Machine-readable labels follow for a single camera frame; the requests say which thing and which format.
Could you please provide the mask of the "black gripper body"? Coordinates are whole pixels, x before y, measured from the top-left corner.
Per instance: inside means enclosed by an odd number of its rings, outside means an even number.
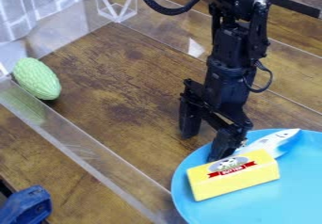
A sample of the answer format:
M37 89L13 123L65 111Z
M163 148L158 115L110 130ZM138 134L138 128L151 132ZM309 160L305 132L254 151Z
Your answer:
M252 123L243 111L247 101L247 81L254 80L251 68L230 68L223 61L210 57L206 62L207 72L200 84L190 78L183 80L184 91L180 98L200 108L202 120L219 130L252 127Z

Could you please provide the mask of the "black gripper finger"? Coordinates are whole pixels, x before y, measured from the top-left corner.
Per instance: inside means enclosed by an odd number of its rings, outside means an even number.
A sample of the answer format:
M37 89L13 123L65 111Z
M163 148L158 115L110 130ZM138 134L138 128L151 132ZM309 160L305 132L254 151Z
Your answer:
M214 162L228 157L247 139L247 128L220 128L211 143L207 161Z
M200 108L180 98L179 127L183 139L188 139L199 133L200 125Z

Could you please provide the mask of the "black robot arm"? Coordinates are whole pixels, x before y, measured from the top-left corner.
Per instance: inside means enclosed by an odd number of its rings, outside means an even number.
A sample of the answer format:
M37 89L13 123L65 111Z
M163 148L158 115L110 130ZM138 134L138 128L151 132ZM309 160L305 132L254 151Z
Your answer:
M202 83L183 81L180 131L191 138L207 122L216 130L210 162L230 156L247 140L252 123L243 105L269 48L269 0L204 0L211 15L212 50Z

